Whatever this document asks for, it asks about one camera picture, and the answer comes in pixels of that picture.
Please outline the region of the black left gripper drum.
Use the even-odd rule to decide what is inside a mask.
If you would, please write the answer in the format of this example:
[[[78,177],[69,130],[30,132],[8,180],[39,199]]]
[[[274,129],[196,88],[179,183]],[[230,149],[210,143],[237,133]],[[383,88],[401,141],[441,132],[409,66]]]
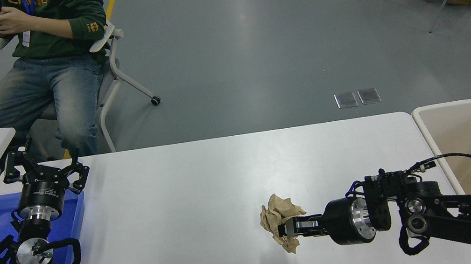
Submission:
[[[30,208],[37,206],[50,207],[55,211],[61,211],[67,188],[68,181],[66,178],[23,182],[21,198],[17,209],[19,216],[28,216]]]

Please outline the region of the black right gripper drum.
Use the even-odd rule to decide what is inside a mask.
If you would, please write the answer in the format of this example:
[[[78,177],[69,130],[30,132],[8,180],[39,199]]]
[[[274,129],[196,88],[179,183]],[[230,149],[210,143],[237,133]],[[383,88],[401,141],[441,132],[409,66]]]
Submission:
[[[360,244],[361,236],[352,221],[354,197],[330,201],[325,207],[323,220],[325,231],[338,245]]]

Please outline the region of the person's left hand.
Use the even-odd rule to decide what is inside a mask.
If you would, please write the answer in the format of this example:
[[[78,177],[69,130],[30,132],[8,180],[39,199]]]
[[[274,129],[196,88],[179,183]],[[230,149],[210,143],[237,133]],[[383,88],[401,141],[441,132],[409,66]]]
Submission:
[[[31,16],[13,7],[0,9],[0,30],[9,37],[29,30],[34,30],[30,22]]]

